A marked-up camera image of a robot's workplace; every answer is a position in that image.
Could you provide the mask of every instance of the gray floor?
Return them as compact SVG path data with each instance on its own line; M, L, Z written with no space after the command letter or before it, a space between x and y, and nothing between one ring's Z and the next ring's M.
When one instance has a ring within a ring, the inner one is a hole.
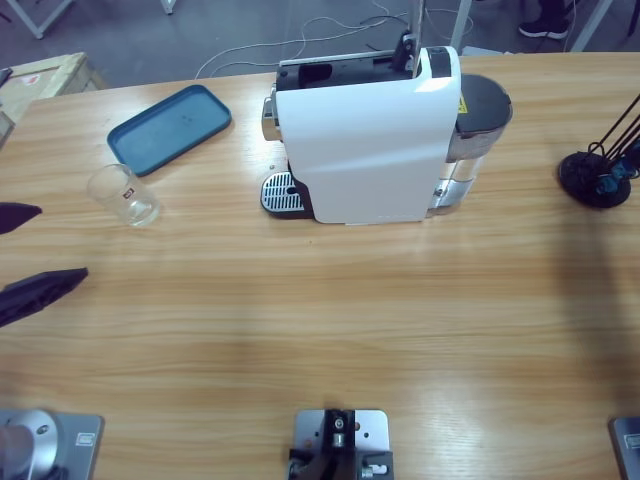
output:
M616 0L587 51L640 51L640 27L626 37L635 0ZM408 0L379 0L392 15L406 11ZM596 0L583 0L578 7L572 40L591 13ZM35 18L46 17L57 0L22 0ZM456 0L427 0L430 9L456 10ZM329 16L347 25L359 25L372 15L384 13L371 0L178 0L173 15L166 15L158 0L76 0L54 24L43 40L36 40L0 0L0 12L13 19L0 19L0 67L18 65L47 57L85 51L105 80L114 87L193 78L207 59L229 48L255 43L281 42L300 38L304 22ZM487 0L474 3L473 29L464 45L500 51L562 51L563 43L520 36L516 27L523 19L536 17L535 0ZM455 14L432 12L441 34L450 34ZM403 29L401 22L385 24L349 36L307 44L302 57L388 49ZM443 45L427 24L424 42ZM307 38L345 33L328 20L316 21L305 29ZM290 58L301 44L251 48L222 55L203 72L210 76L219 66L247 61L274 63ZM275 67L234 65L217 76L256 73Z

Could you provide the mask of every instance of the person's foot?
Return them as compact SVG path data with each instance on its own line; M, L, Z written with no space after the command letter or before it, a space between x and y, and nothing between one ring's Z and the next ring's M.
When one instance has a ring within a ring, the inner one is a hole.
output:
M569 21L565 19L538 19L535 22L521 23L518 31L525 37L547 37L554 40L562 40L569 32Z

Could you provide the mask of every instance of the capsule coffee maker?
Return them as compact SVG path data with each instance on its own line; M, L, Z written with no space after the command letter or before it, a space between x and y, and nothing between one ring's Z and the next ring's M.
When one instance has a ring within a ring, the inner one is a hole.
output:
M451 47L420 47L424 0L396 49L283 61L265 99L265 139L288 171L262 186L279 218L419 221L469 193L512 116L493 80L460 72Z

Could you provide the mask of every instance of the clear glass cup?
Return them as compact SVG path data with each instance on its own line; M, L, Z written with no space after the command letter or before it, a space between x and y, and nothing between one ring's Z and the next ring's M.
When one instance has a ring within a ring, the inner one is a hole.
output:
M127 225L149 225L160 213L160 203L126 165L114 163L95 172L87 193Z

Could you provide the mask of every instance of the teal plastic tray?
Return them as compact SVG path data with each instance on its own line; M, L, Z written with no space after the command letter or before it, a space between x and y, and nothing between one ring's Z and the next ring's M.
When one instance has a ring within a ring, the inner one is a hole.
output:
M191 85L109 132L120 163L148 175L231 123L231 112L202 85Z

